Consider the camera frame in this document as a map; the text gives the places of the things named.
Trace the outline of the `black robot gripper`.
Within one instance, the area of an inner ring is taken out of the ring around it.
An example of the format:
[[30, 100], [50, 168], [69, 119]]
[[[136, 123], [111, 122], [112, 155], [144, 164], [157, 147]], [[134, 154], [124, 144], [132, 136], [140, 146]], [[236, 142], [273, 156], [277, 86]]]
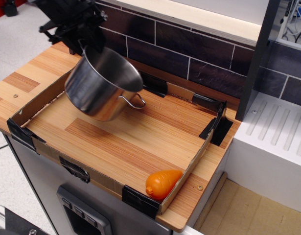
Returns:
[[70, 52], [81, 55], [90, 46], [102, 52], [106, 38], [100, 25], [107, 20], [94, 0], [35, 0], [34, 4], [49, 18], [39, 32], [54, 45], [63, 42]]

